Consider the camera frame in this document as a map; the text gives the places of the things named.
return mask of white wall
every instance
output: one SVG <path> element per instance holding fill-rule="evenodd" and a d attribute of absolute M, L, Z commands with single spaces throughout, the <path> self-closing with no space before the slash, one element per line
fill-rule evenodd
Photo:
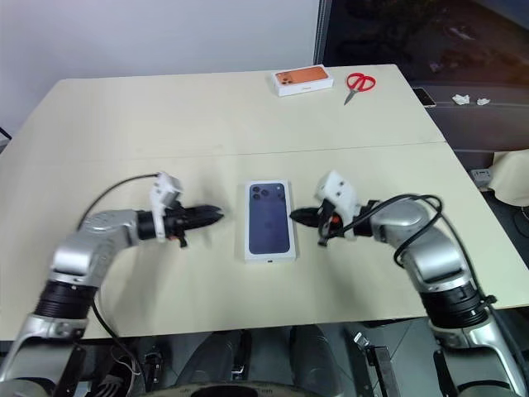
<path fill-rule="evenodd" d="M 0 0 L 0 126 L 60 79 L 312 64 L 318 0 Z"/>

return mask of white box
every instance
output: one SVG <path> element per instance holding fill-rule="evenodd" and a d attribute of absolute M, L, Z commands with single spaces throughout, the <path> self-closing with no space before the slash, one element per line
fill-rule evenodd
<path fill-rule="evenodd" d="M 273 72 L 272 81 L 280 97 L 330 88 L 334 84 L 334 79 L 323 65 Z"/>
<path fill-rule="evenodd" d="M 274 191 L 271 194 L 283 194 L 284 195 L 284 207 L 286 211 L 286 221 L 288 230 L 288 249 L 286 251 L 277 253 L 254 253 L 250 251 L 250 200 L 254 194 L 261 194 L 252 191 L 252 186 L 263 184 L 281 184 L 282 190 Z M 274 179 L 274 180 L 252 180 L 247 182 L 245 185 L 245 260 L 246 261 L 264 261 L 264 262 L 276 262 L 276 261 L 294 261 L 296 259 L 296 244 L 294 239 L 293 222 L 290 219 L 291 206 L 290 206 L 290 188 L 287 180 Z"/>

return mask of phone box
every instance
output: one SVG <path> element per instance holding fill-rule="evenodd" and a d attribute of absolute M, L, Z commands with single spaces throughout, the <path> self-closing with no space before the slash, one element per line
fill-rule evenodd
<path fill-rule="evenodd" d="M 286 217 L 286 223 L 287 223 L 287 230 L 288 230 L 288 249 L 282 252 L 266 252 L 266 253 L 254 253 L 250 250 L 250 239 L 252 238 L 250 233 L 250 201 L 254 199 L 254 195 L 261 194 L 262 192 L 254 192 L 252 191 L 252 186 L 256 184 L 281 184 L 283 186 L 283 194 L 284 194 L 284 202 L 281 202 L 284 204 L 284 208 L 280 207 L 280 211 L 282 213 L 281 218 L 283 216 Z M 265 207 L 264 212 L 259 215 L 259 218 L 254 219 L 254 221 L 258 220 L 259 222 L 267 223 L 267 217 L 271 218 L 271 215 L 276 215 L 277 213 L 274 213 L 274 207 L 275 203 L 272 203 L 272 207 Z M 247 182 L 245 185 L 245 260 L 246 261 L 263 261 L 263 262 L 276 262 L 276 261 L 294 261 L 296 259 L 296 245 L 295 245 L 295 239 L 294 239 L 294 230 L 293 230 L 293 222 L 292 219 L 290 219 L 290 213 L 291 213 L 291 206 L 290 206 L 290 189 L 288 185 L 287 180 L 282 179 L 275 179 L 275 180 L 252 180 L 250 182 Z"/>
<path fill-rule="evenodd" d="M 280 97 L 330 88 L 334 83 L 323 65 L 274 72 L 272 81 Z"/>

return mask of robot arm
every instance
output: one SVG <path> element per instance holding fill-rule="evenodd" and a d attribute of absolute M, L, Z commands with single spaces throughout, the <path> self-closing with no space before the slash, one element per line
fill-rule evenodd
<path fill-rule="evenodd" d="M 510 390 L 527 396 L 522 374 L 482 299 L 465 255 L 433 226 L 436 219 L 431 219 L 426 208 L 407 196 L 427 197 L 403 195 L 386 203 L 370 201 L 361 207 L 353 187 L 332 171 L 317 187 L 316 197 L 323 201 L 322 206 L 293 211 L 291 218 L 318 227 L 318 243 L 323 246 L 333 237 L 354 240 L 355 236 L 365 236 L 395 248 L 395 259 L 398 261 L 400 256 L 400 264 L 421 296 L 431 329 L 445 352 L 450 355 L 450 351 L 492 349 Z"/>
<path fill-rule="evenodd" d="M 154 212 L 97 213 L 59 245 L 39 302 L 0 368 L 0 395 L 73 395 L 84 359 L 78 341 L 88 325 L 93 297 L 116 255 L 141 240 L 160 237 L 179 239 L 186 246 L 185 230 L 222 218 L 217 207 L 182 207 L 176 201 L 180 189 L 173 189 L 172 183 L 164 188 L 167 178 L 162 173 L 155 183 L 155 200 L 162 205 L 154 205 Z"/>

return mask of orange phone box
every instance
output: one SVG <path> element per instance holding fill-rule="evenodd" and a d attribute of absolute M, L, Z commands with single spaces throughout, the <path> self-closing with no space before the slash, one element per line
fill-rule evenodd
<path fill-rule="evenodd" d="M 323 65 L 273 72 L 272 81 L 280 97 L 330 88 L 334 83 Z"/>

